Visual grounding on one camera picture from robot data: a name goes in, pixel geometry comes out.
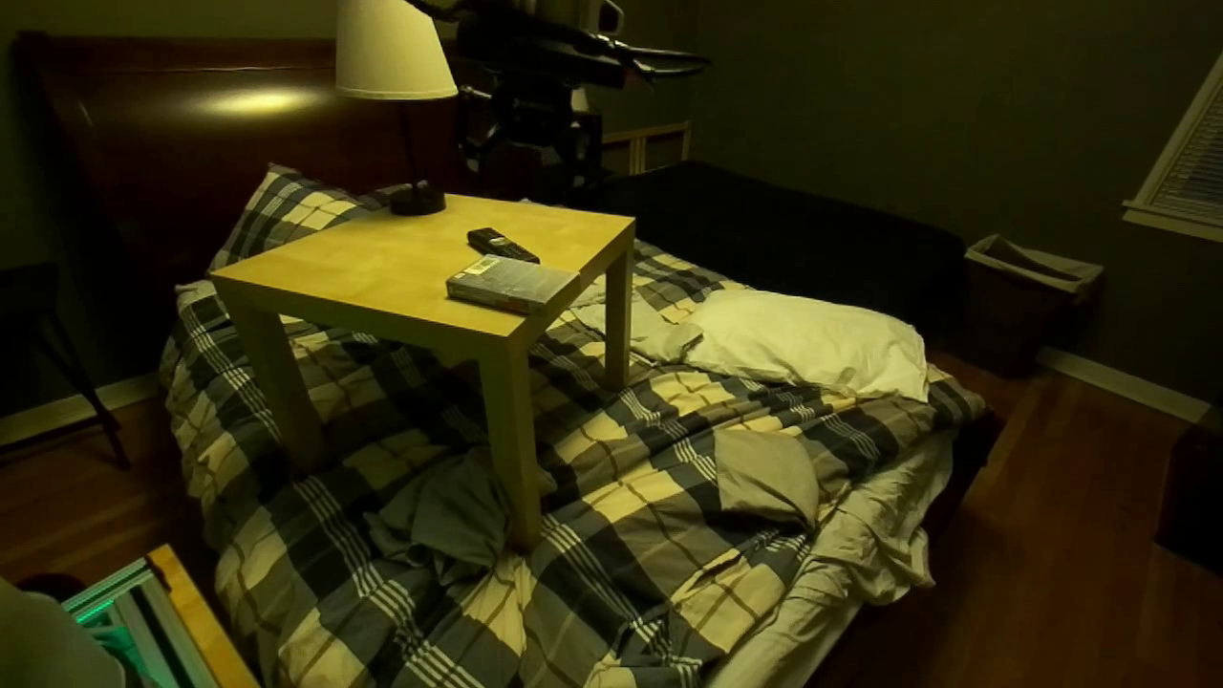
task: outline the bed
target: bed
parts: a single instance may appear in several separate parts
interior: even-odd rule
[[[377,215],[384,182],[469,190],[454,112],[339,100],[328,40],[22,34],[21,63],[168,322],[182,490],[266,685],[802,685],[863,604],[933,583],[930,536],[995,438],[984,397],[654,351],[609,393],[576,305],[531,351],[535,550],[497,542],[469,369],[404,344],[286,322],[334,443],[289,472],[208,271]],[[753,295],[651,239],[633,285],[669,325]]]

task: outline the bed frame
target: bed frame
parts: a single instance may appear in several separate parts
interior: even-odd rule
[[[473,188],[454,107],[345,100],[334,40],[21,34],[17,61],[166,312],[172,283],[204,275],[266,160],[353,195],[421,174]],[[654,125],[610,136],[610,160],[642,170],[651,136],[687,154],[687,125]],[[959,430],[952,486],[930,512],[937,542],[995,437],[995,418]]]

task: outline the floor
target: floor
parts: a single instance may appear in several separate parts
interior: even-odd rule
[[[824,665],[833,688],[1196,688],[1223,685],[1223,577],[1153,545],[1180,421],[1041,376],[949,363],[1010,418],[952,527],[940,587],[869,614]],[[0,577],[94,579],[152,542],[208,577],[156,406],[0,451]]]

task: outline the plaid comforter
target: plaid comforter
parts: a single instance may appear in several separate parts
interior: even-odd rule
[[[637,295],[665,316],[719,285],[637,243]],[[776,610],[863,479],[984,407],[956,382],[930,406],[833,407],[809,384],[642,355],[642,378],[609,393],[604,339],[565,312],[531,351],[544,542],[501,555],[469,369],[286,332],[334,443],[297,483],[212,283],[179,290],[166,351],[219,596],[277,685],[695,685]]]

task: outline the green wall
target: green wall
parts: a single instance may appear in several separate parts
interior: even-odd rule
[[[1223,393],[1223,243],[1119,223],[1223,51],[1218,0],[706,0],[700,46],[695,155],[1098,260],[1061,346]]]
[[[691,40],[695,0],[623,2],[626,38]],[[222,34],[222,38],[324,38],[334,34],[334,0],[0,0],[0,38],[21,30],[54,34]],[[130,263],[106,225],[80,202],[65,160],[51,155],[51,130],[17,81],[10,61],[0,72],[0,263],[56,260],[60,316],[94,382],[148,376],[166,332],[139,297]],[[609,130],[687,117],[684,86],[602,90]],[[26,346],[3,344],[0,411],[68,393],[68,384]]]

